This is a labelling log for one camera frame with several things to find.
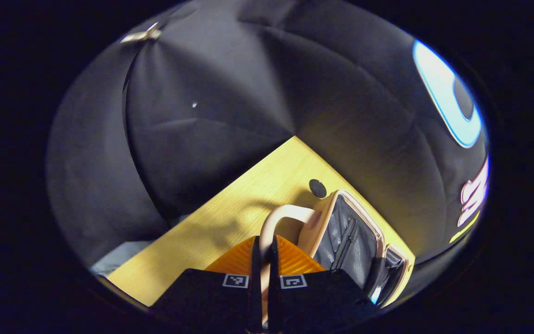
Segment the suitcase handle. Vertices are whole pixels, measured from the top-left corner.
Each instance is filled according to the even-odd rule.
[[[275,227],[282,218],[293,218],[306,224],[313,226],[320,216],[320,211],[315,211],[307,207],[295,205],[282,205],[276,207],[263,223],[261,227],[261,234],[259,235],[259,252],[261,254],[261,263],[267,262],[267,252],[273,243],[273,234]],[[269,264],[261,268],[261,291],[265,293],[269,287]]]

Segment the black fabric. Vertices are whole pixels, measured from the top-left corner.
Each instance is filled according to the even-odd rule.
[[[326,270],[343,269],[364,288],[376,256],[376,245],[374,233],[339,196],[314,260]]]
[[[378,301],[376,302],[377,306],[382,306],[388,300],[388,298],[390,298],[394,288],[399,283],[401,272],[405,266],[405,262],[402,260],[402,258],[400,258],[392,250],[387,250],[384,262],[386,271],[384,273],[384,278],[380,281],[380,286],[383,288],[380,291]]]
[[[368,293],[368,298],[372,299],[377,288],[383,288],[387,281],[388,269],[386,268],[383,257],[377,257],[372,260],[368,278],[364,284],[364,291]]]
[[[485,135],[452,139],[411,36],[337,0],[194,0],[132,32],[155,21],[159,40],[116,42],[85,70],[51,132],[51,203],[82,258],[160,235],[292,135],[417,262],[449,247]]]
[[[250,275],[244,277],[246,287],[226,286],[231,283],[227,277],[224,273],[186,269],[150,312],[178,323],[184,333],[243,334],[250,333],[249,328],[261,328],[261,286],[253,287]]]
[[[405,289],[403,289],[403,292],[401,292],[394,304],[397,306],[401,305],[403,302],[411,298],[411,296],[417,294],[430,285],[430,283],[434,282],[452,264],[456,256],[462,251],[464,246],[466,246],[466,239],[469,235],[470,234],[467,233],[466,237],[457,241],[451,248],[442,252],[438,256],[414,266]]]
[[[303,278],[303,288],[269,285],[269,333],[346,333],[379,312],[343,270],[307,273]]]

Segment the blue light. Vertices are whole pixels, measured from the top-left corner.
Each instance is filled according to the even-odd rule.
[[[460,146],[470,148],[481,133],[477,106],[473,105],[470,120],[463,115],[452,88],[456,78],[453,70],[426,45],[415,42],[413,59],[449,132]]]
[[[378,298],[380,297],[380,290],[382,290],[382,287],[377,287],[375,289],[375,292],[372,294],[372,297],[370,298],[370,300],[372,300],[374,305],[376,305],[376,302]]]

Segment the orange fabric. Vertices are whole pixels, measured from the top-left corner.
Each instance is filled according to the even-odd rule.
[[[234,275],[250,275],[254,237],[250,237],[220,256],[205,270]]]
[[[277,236],[277,246],[280,254],[280,276],[324,271],[318,262],[284,237]]]

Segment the suitcase zipper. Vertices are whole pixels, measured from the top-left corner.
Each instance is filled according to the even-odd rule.
[[[335,262],[333,262],[333,264],[331,265],[331,269],[339,269],[339,267],[341,267],[341,264],[343,263],[343,260],[345,258],[345,254],[347,254],[348,249],[350,249],[351,243],[356,240],[356,233],[358,232],[358,229],[356,228],[356,218],[350,216],[349,221],[350,223],[348,224],[346,230],[347,232],[345,233],[347,237],[344,241],[342,241],[341,245],[339,245],[339,249],[335,254]]]
[[[376,257],[385,257],[386,256],[386,247],[384,247],[384,234],[382,230],[380,230],[380,227],[376,224],[376,222],[373,220],[373,218],[366,212],[363,207],[361,207],[360,203],[356,201],[350,193],[348,193],[345,190],[340,190],[340,196],[345,200],[345,203],[349,205],[358,216],[362,220],[364,220],[364,223],[366,224],[365,231],[368,231],[369,233],[373,233],[376,238]]]

